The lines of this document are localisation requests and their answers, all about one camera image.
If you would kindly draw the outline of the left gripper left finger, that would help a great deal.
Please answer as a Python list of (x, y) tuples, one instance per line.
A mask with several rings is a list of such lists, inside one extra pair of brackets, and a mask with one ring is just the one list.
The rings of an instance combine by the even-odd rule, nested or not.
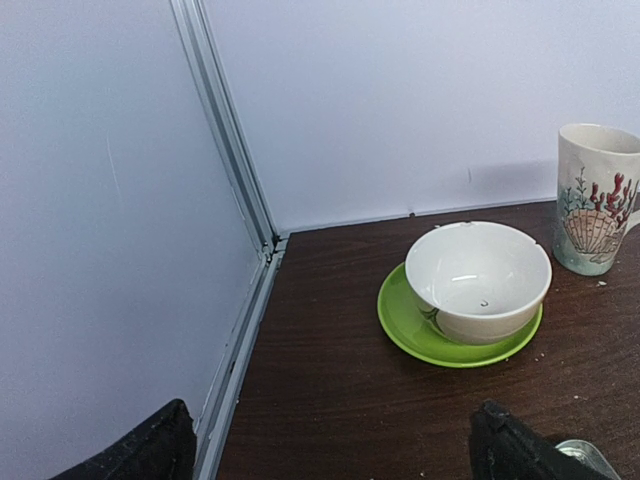
[(193, 420), (173, 399), (105, 450), (58, 479), (191, 479), (196, 457)]

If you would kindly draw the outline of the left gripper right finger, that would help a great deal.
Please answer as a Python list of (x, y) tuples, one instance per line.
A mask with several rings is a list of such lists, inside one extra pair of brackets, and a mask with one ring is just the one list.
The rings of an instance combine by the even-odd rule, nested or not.
[(469, 455), (474, 479), (609, 478), (567, 456), (506, 408), (484, 401), (470, 417)]

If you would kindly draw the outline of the bunny print tin lid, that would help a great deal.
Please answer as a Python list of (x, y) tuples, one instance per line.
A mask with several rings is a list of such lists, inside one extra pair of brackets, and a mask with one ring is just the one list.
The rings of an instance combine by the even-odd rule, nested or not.
[(595, 445), (586, 440), (565, 440), (558, 443), (555, 448), (567, 456), (574, 457), (583, 465), (590, 467), (609, 479), (621, 480), (621, 477), (603, 453)]

